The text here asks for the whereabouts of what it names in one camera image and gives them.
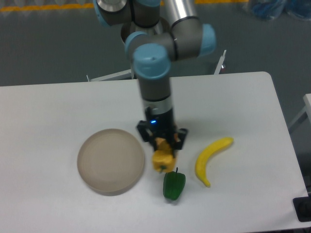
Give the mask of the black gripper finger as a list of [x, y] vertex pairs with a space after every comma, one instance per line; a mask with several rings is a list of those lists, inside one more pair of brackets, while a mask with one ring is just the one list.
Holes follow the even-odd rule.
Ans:
[[149, 143], [153, 150], [157, 150], [157, 143], [156, 143], [156, 137], [154, 133], [151, 131], [149, 128], [148, 124], [146, 121], [141, 120], [138, 122], [136, 129], [142, 139], [143, 142]]
[[177, 128], [174, 126], [171, 136], [170, 146], [172, 148], [173, 158], [177, 157], [177, 151], [182, 150], [186, 137], [188, 135], [188, 129]]

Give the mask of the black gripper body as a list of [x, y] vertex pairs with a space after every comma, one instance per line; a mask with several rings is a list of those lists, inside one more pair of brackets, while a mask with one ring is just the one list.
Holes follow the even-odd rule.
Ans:
[[173, 108], [161, 114], [153, 114], [151, 107], [147, 107], [145, 108], [145, 116], [148, 127], [151, 132], [155, 133], [156, 137], [173, 140], [176, 131]]

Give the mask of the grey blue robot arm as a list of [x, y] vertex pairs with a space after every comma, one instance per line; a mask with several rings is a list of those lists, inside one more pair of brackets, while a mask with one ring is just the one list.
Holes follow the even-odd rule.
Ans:
[[192, 0], [166, 0], [168, 31], [160, 24], [159, 0], [96, 0], [94, 9], [105, 26], [129, 26], [125, 55], [138, 80], [145, 119], [137, 124], [144, 142], [159, 149], [164, 139], [172, 152], [181, 150], [188, 131], [176, 126], [171, 97], [170, 69], [174, 61], [202, 57], [216, 48], [213, 27], [200, 21]]

